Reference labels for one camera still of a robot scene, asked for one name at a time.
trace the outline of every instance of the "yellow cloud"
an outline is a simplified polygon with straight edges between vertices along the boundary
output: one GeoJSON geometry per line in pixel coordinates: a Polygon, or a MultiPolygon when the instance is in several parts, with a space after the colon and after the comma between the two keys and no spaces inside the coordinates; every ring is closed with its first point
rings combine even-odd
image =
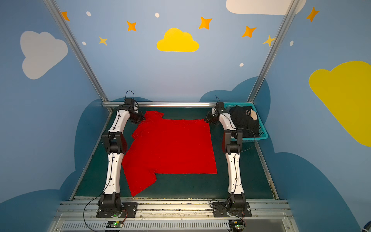
{"type": "Polygon", "coordinates": [[[313,92],[360,144],[371,147],[371,65],[351,61],[309,78],[313,92]]]}
{"type": "Polygon", "coordinates": [[[157,49],[163,52],[195,52],[199,44],[193,40],[190,33],[178,28],[170,28],[164,39],[157,42],[157,49]]]}

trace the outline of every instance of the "blue wall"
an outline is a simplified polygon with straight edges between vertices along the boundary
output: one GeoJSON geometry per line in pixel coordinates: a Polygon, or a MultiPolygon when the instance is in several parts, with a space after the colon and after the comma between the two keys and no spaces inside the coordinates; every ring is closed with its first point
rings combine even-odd
{"type": "MultiPolygon", "coordinates": [[[[110,100],[124,97],[127,90],[151,101],[204,101],[207,92],[232,91],[259,74],[270,48],[263,43],[269,35],[275,37],[283,19],[235,14],[228,11],[226,0],[57,3],[67,12],[67,24],[110,100]],[[199,29],[201,17],[212,18],[209,30],[199,29]],[[136,23],[136,31],[128,31],[127,21],[136,23]],[[246,26],[256,27],[252,37],[242,37],[246,26]],[[174,27],[190,33],[199,49],[158,50],[157,42],[174,27]],[[107,39],[107,46],[99,37],[107,39]]],[[[244,92],[248,94],[251,87],[244,92]]]]}
{"type": "MultiPolygon", "coordinates": [[[[270,135],[259,144],[301,232],[357,231],[371,220],[371,147],[352,138],[308,83],[319,69],[371,64],[370,11],[369,1],[307,0],[269,69],[269,94],[259,91],[256,98],[270,135]],[[311,22],[313,7],[320,12],[311,22]]],[[[352,105],[344,109],[352,112],[352,105]]]]}
{"type": "Polygon", "coordinates": [[[23,32],[66,42],[42,0],[1,1],[0,20],[0,225],[24,231],[9,221],[26,209],[27,231],[42,232],[70,197],[108,112],[69,46],[40,78],[23,72],[23,32]]]}

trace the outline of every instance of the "black mounting plate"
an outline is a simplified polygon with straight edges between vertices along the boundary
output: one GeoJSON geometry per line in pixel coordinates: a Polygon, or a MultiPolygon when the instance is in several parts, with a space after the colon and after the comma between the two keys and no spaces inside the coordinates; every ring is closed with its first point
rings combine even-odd
{"type": "MultiPolygon", "coordinates": [[[[225,207],[223,206],[219,206],[218,209],[213,209],[213,213],[215,218],[227,218],[235,216],[242,218],[242,212],[227,212],[225,207]]],[[[246,202],[246,209],[244,213],[246,218],[250,218],[252,216],[250,204],[248,202],[246,202]]]]}
{"type": "Polygon", "coordinates": [[[119,217],[115,217],[114,215],[117,214],[117,212],[113,211],[106,211],[101,210],[98,211],[96,214],[97,218],[135,218],[135,215],[137,214],[137,202],[122,202],[122,214],[119,217]]]}

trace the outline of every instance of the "white cloud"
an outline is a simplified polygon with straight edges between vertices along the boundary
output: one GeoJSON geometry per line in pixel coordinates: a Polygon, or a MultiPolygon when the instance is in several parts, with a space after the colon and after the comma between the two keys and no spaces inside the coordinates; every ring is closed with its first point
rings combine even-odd
{"type": "MultiPolygon", "coordinates": [[[[299,0],[296,14],[303,9],[306,0],[299,0]]],[[[235,14],[284,15],[291,0],[227,0],[227,10],[235,14]]]]}
{"type": "Polygon", "coordinates": [[[68,53],[67,44],[47,32],[23,32],[21,49],[26,57],[22,64],[23,72],[33,80],[43,76],[68,53]]]}

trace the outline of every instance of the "robotic arm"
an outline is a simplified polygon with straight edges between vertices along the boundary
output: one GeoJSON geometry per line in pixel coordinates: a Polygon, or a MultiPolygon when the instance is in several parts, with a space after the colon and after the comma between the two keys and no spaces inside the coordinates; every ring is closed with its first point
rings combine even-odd
{"type": "Polygon", "coordinates": [[[98,202],[97,218],[119,218],[126,216],[123,214],[124,204],[120,200],[120,172],[121,162],[128,145],[123,136],[126,122],[131,119],[133,123],[141,122],[144,117],[135,101],[132,98],[126,98],[125,103],[117,108],[115,121],[111,128],[102,134],[102,142],[108,154],[107,179],[103,193],[98,202]]]}
{"type": "Polygon", "coordinates": [[[214,210],[215,217],[242,216],[251,217],[251,211],[245,200],[240,175],[240,152],[242,151],[242,130],[238,129],[232,122],[231,115],[224,108],[223,102],[217,102],[205,119],[206,122],[221,122],[224,128],[222,150],[226,154],[228,163],[229,186],[228,199],[224,209],[214,210]]]}

